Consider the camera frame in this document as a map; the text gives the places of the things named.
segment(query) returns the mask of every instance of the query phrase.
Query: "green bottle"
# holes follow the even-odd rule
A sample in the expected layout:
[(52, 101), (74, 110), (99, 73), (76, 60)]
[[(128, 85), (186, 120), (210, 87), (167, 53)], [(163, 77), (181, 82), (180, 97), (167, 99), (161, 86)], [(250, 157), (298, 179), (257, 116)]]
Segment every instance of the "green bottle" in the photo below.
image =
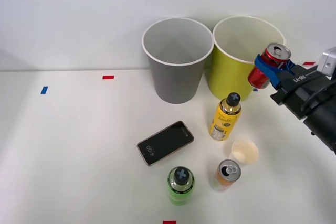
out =
[(168, 174), (169, 199), (175, 205), (183, 205), (195, 187), (193, 173), (183, 166), (172, 169)]

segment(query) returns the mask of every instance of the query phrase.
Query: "white wall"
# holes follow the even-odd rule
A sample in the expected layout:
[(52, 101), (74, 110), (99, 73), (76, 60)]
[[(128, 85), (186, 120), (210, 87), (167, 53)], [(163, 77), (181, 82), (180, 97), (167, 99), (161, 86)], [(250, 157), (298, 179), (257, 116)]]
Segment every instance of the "white wall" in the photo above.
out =
[(147, 68), (145, 28), (186, 16), (210, 28), (231, 15), (283, 31), (294, 60), (336, 45), (335, 0), (0, 0), (0, 70)]

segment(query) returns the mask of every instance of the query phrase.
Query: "blue tape marker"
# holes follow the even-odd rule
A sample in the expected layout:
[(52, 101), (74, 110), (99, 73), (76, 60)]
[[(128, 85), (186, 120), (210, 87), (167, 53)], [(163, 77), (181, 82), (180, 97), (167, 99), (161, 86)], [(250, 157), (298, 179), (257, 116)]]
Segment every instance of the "blue tape marker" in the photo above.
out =
[(41, 94), (46, 94), (47, 93), (48, 86), (44, 86), (42, 88)]

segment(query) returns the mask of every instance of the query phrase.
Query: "gray paper cup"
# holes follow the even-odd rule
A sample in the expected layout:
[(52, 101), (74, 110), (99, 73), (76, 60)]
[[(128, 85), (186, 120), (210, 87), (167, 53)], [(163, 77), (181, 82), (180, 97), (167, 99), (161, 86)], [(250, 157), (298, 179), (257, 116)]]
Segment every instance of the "gray paper cup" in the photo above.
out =
[(142, 48), (158, 96), (169, 103), (184, 103), (194, 97), (214, 43), (211, 31), (202, 23), (167, 18), (147, 28)]

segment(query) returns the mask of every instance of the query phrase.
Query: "yellow paper cup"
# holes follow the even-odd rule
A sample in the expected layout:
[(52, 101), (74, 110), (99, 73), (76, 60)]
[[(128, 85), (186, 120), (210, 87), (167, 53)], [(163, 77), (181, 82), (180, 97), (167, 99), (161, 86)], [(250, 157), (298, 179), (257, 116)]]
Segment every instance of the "yellow paper cup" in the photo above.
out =
[(219, 99), (231, 92), (240, 94), (242, 100), (251, 93), (247, 77), (254, 60), (269, 43), (285, 45), (282, 32), (271, 23), (256, 17), (234, 16), (221, 20), (213, 30), (215, 49), (208, 85)]

